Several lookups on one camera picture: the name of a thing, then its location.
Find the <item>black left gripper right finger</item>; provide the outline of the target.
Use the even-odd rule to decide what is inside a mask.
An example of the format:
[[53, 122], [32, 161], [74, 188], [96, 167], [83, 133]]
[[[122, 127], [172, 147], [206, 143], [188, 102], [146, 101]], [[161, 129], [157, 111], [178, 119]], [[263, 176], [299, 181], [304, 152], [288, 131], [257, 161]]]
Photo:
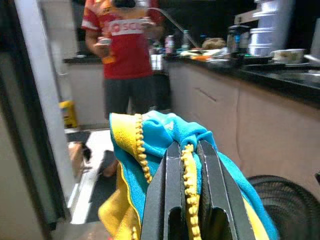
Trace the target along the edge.
[[198, 143], [202, 164], [199, 223], [203, 240], [254, 240], [241, 191], [207, 141]]

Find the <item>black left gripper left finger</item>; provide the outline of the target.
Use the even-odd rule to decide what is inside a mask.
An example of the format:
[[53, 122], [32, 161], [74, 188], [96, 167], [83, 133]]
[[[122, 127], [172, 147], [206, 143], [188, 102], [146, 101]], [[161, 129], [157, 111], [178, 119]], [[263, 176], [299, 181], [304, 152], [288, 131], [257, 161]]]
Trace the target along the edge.
[[180, 146], [165, 151], [146, 193], [141, 240], [183, 240], [186, 237], [186, 200]]

